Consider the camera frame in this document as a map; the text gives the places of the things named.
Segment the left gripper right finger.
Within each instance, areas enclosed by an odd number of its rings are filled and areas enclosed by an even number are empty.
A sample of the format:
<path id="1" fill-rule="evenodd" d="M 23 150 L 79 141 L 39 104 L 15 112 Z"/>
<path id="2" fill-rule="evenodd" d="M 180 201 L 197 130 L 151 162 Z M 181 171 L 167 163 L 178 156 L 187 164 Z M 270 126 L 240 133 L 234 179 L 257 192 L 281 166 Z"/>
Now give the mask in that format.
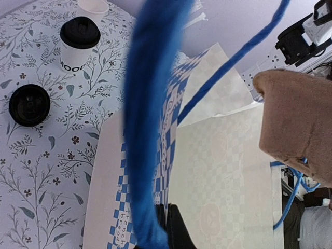
<path id="1" fill-rule="evenodd" d="M 167 234 L 169 249 L 197 249 L 175 204 L 168 205 Z"/>

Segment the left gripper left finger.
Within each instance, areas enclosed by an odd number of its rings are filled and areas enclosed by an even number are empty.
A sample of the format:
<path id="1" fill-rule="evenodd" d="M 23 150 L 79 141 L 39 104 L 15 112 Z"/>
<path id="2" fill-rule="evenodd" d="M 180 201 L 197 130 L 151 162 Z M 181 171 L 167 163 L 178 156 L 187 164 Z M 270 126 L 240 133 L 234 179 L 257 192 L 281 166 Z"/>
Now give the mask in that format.
<path id="1" fill-rule="evenodd" d="M 166 235 L 168 237 L 168 231 L 167 231 L 167 215 L 166 215 L 166 209 L 163 204 L 156 204 L 156 213 L 157 213 L 157 220 L 161 228 L 166 232 Z"/>

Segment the blue checkered paper bag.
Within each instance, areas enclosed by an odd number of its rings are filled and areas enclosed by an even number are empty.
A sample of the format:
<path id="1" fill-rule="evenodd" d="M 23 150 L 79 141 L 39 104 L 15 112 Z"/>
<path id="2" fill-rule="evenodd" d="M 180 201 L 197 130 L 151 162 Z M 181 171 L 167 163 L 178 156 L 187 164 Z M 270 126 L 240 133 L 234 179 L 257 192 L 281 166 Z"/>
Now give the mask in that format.
<path id="1" fill-rule="evenodd" d="M 259 147 L 263 105 L 231 69 L 182 121 L 185 104 L 227 61 L 219 44 L 177 67 L 156 141 L 153 194 L 167 226 L 185 224 L 182 248 L 284 248 L 281 168 Z M 84 248 L 134 248 L 123 112 L 101 127 Z"/>

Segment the brown cardboard cup carrier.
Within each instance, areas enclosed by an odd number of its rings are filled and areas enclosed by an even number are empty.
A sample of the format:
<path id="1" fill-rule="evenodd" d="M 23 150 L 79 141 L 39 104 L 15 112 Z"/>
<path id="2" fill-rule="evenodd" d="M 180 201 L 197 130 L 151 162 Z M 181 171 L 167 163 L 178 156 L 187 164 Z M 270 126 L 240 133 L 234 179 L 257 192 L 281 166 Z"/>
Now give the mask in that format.
<path id="1" fill-rule="evenodd" d="M 267 70 L 253 85 L 264 100 L 259 148 L 331 187 L 331 81 Z"/>

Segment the black plastic cup lid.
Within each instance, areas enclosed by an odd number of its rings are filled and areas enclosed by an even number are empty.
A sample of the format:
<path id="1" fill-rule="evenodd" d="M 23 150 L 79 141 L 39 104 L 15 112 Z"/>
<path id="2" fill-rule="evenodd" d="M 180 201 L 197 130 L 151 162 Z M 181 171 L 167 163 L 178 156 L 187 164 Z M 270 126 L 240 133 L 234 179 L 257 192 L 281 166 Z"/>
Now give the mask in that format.
<path id="1" fill-rule="evenodd" d="M 90 49 L 98 44 L 101 33 L 97 25 L 87 17 L 76 17 L 62 25 L 60 38 L 76 49 Z"/>

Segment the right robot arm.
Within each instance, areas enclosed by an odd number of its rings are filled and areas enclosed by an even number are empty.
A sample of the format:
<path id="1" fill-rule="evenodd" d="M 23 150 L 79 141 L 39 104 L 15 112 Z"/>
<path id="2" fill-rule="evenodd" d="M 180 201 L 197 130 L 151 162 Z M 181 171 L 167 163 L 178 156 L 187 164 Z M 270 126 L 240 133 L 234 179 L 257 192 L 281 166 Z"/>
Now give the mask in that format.
<path id="1" fill-rule="evenodd" d="M 302 65 L 318 57 L 331 46 L 331 1 L 318 1 L 314 12 L 285 29 L 278 36 L 275 48 L 280 50 L 286 65 Z"/>

